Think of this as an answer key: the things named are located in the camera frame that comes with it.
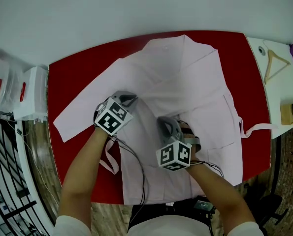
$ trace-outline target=wooden block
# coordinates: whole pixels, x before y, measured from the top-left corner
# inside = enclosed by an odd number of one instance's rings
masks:
[[[281,105],[281,124],[291,125],[293,123],[292,104]]]

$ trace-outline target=shirt sleeve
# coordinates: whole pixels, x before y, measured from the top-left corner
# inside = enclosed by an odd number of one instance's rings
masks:
[[[60,216],[57,218],[54,227],[53,236],[91,236],[89,228],[80,220],[69,217]]]
[[[245,222],[232,229],[228,236],[263,236],[263,233],[257,223]]]

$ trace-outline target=red table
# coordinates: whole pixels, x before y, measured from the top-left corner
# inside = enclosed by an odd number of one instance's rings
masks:
[[[61,183],[94,127],[89,127],[63,143],[53,125],[55,118],[87,84],[116,59],[140,50],[150,39],[183,34],[195,42],[218,49],[226,84],[234,98],[237,112],[244,120],[245,128],[249,129],[257,123],[269,123],[269,112],[260,73],[246,37],[241,33],[197,30],[165,32],[96,46],[59,60],[49,67],[48,123],[51,146]],[[269,130],[255,131],[250,138],[242,139],[243,180],[258,175],[270,167],[270,144]],[[115,147],[112,154],[120,162],[119,148]],[[92,201],[123,204],[121,173],[113,175],[100,166]]]

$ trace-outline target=table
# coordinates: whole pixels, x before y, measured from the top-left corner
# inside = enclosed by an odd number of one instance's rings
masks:
[[[273,50],[278,56],[291,63],[291,65],[287,66],[272,78],[272,80],[268,81],[267,85],[263,83],[269,107],[270,122],[278,126],[278,129],[272,130],[271,138],[274,139],[293,128],[293,124],[281,124],[280,112],[280,105],[293,103],[293,58],[290,54],[290,47],[286,44],[250,37],[247,40],[254,53],[263,82],[268,65],[268,55],[265,53],[265,56],[263,56],[259,51],[259,46],[263,47],[266,52],[267,48]],[[284,65],[284,63],[277,59],[273,59],[270,74],[278,71]]]
[[[218,49],[226,84],[234,98],[245,131],[257,123],[269,123],[269,113],[262,79],[246,37],[225,31],[177,31],[122,39],[96,46],[59,60],[49,66],[48,124],[51,146],[59,179],[64,181],[73,159],[94,130],[91,126],[63,143],[53,125],[55,118],[96,76],[116,59],[140,50],[150,39],[186,34],[193,41]],[[243,180],[270,167],[270,131],[259,130],[242,139]],[[120,162],[119,148],[111,153]],[[121,173],[113,175],[100,166],[92,201],[123,204]]]

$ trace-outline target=black pants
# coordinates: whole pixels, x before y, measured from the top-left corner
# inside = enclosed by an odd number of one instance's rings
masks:
[[[128,231],[132,226],[135,226],[152,218],[157,218],[165,215],[179,215],[191,218],[206,224],[211,225],[211,220],[206,217],[205,213],[195,209],[197,199],[187,199],[175,202],[173,206],[166,206],[166,204],[133,206],[132,215],[129,222]]]

